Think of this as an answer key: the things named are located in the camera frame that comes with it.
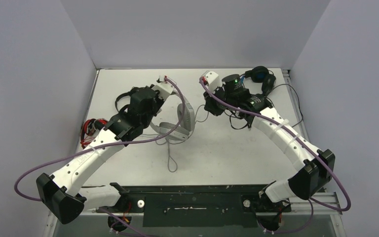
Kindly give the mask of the small black headphones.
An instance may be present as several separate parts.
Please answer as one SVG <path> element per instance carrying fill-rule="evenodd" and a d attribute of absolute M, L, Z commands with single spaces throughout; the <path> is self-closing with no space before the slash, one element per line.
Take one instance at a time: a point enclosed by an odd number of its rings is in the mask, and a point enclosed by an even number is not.
<path fill-rule="evenodd" d="M 118 103 L 121 99 L 125 98 L 125 97 L 131 97 L 133 94 L 135 94 L 136 92 L 138 91 L 138 88 L 137 87 L 133 87 L 131 88 L 130 91 L 128 92 L 125 92 L 125 93 L 122 93 L 120 94 L 119 96 L 117 96 L 117 98 L 115 99 L 115 102 L 114 102 L 114 106 L 115 106 L 115 109 L 117 110 L 118 113 L 123 113 L 125 112 L 128 107 L 129 107 L 129 104 L 126 104 L 124 105 L 121 109 L 118 108 Z"/>

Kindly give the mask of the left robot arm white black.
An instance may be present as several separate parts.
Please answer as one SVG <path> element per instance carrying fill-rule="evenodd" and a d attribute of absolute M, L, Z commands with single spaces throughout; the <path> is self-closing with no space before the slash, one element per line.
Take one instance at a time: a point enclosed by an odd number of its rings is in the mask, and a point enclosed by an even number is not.
<path fill-rule="evenodd" d="M 36 179 L 41 201 L 62 224 L 72 222 L 87 209 L 109 206 L 122 212 L 127 208 L 127 197 L 115 187 L 108 185 L 91 191 L 82 186 L 111 156 L 143 133 L 172 92 L 173 86 L 168 82 L 132 89 L 125 109 L 98 126 L 99 133 L 87 146 L 88 152 Z"/>

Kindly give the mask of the red black headphones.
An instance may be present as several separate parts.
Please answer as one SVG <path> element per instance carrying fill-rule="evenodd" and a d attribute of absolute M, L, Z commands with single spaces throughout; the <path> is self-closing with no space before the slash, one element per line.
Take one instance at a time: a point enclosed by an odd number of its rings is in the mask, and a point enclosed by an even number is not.
<path fill-rule="evenodd" d="M 103 128 L 107 123 L 108 121 L 104 118 L 91 118 L 86 120 L 80 131 L 80 146 L 85 149 L 95 140 L 101 128 Z"/>

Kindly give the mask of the white grey headphones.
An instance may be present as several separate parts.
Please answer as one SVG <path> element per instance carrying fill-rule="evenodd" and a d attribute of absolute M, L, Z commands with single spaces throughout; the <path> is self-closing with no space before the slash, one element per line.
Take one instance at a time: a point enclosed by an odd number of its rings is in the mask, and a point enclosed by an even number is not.
<path fill-rule="evenodd" d="M 169 122 L 161 122 L 159 125 L 155 125 L 152 122 L 150 127 L 158 134 L 165 135 L 170 132 L 168 136 L 165 136 L 166 140 L 172 141 L 186 141 L 190 132 L 195 128 L 195 111 L 190 102 L 184 97 L 184 102 L 177 106 L 178 119 L 182 119 L 178 127 L 172 131 L 175 124 Z"/>

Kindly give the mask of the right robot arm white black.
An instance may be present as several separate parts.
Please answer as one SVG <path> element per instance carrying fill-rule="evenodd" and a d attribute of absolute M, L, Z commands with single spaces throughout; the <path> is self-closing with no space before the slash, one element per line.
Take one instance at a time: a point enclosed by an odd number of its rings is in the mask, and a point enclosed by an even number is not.
<path fill-rule="evenodd" d="M 247 121 L 249 128 L 265 134 L 296 170 L 292 177 L 272 181 L 259 192 L 263 210 L 272 211 L 280 201 L 291 197 L 313 199 L 313 195 L 331 181 L 335 155 L 309 143 L 262 95 L 251 94 L 244 88 L 239 76 L 221 80 L 215 72 L 206 72 L 199 83 L 204 89 L 207 111 L 215 116 L 225 110 L 235 112 L 237 117 Z"/>

